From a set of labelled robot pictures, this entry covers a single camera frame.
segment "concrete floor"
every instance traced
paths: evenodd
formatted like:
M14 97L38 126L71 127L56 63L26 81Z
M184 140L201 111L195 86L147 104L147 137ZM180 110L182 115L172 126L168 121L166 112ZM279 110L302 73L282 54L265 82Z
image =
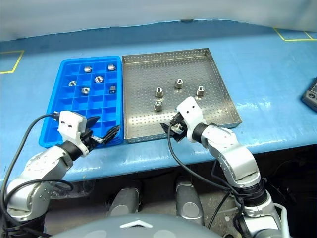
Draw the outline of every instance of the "concrete floor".
M255 155L263 177L268 178L267 190L273 200L286 206L290 233L293 238L316 237L316 158L317 146L300 147L284 151L276 151ZM190 166L192 170L206 178L210 178L212 162ZM215 173L221 175L217 167ZM138 174L124 175L78 183L72 193L56 194L51 200L46 215L46 231L58 234L88 222L106 216L110 202L125 186L135 179L142 182L142 205L140 213L176 214L175 179L179 175L188 175L179 167ZM204 209L205 224L208 224L214 210L224 196L224 192L188 177L197 193ZM237 212L232 197L229 197L211 227L221 236L232 234L240 238L232 225L232 218Z
M140 213L176 215L175 179L180 175L180 168L151 171L135 175L104 178L96 181L94 191L88 197L65 200L52 200L46 216L46 228L49 234L57 234L73 227L104 218L110 207L110 201L116 193L133 179L142 182L142 205ZM191 178L204 209L205 224L208 224L217 205L224 197L222 191L212 190L196 179ZM241 237L232 225L236 213L232 197L223 204L211 229L223 236L233 234Z

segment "metal nut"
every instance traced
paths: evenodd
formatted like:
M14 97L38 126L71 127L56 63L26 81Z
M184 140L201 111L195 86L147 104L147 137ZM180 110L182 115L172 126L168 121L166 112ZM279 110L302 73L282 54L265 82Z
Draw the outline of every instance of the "metal nut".
M175 88L177 88L177 89L181 89L182 87L183 87L183 79L177 79L176 81L175 81Z
M116 86L115 85L110 86L109 93L113 94L115 92L116 92Z
M114 64L108 64L108 71L115 71Z
M93 71L93 68L91 68L90 66L85 66L84 67L84 72L85 73L91 73L91 71Z
M161 98L163 97L163 89L161 87L157 87L155 90L155 96L157 98Z
M197 96L203 96L205 92L205 87L204 86L199 86L196 92Z
M90 89L88 87L83 87L80 89L80 91L82 92L82 94L87 95L89 94Z
M68 86L76 86L76 81L70 81Z
M103 81L104 81L104 78L101 77L101 76L97 76L97 77L95 78L95 83L102 83Z
M154 111L157 111L157 112L162 111L162 102L161 101L155 101L153 103L153 105L154 105Z

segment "blue table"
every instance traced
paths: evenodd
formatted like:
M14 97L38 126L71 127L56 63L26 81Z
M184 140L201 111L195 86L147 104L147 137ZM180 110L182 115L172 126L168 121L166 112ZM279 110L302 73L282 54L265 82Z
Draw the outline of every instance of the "blue table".
M303 32L279 31L232 21L157 23L114 27L2 42L0 51L24 50L14 73L0 75L0 181L29 124L46 112L64 59L130 55L208 47L242 124L233 129L252 153L315 144L317 114L300 100L317 75L317 41ZM316 33L309 34L317 39ZM0 54L10 71L20 53ZM23 170L38 145L42 123L29 136L11 178ZM198 143L174 143L185 163L212 160ZM96 149L79 158L65 176L79 181L176 166L167 140Z

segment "perforated metal tray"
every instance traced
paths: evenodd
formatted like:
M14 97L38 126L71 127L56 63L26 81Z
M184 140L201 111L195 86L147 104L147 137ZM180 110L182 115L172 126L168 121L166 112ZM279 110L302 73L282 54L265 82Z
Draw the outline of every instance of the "perforated metal tray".
M169 123L175 108L189 96L203 109L207 123L233 128L242 121L208 48L122 56L124 138L129 143L165 138L160 122ZM184 86L174 88L176 79ZM198 86L205 87L197 97ZM162 87L163 110L154 111L155 89Z

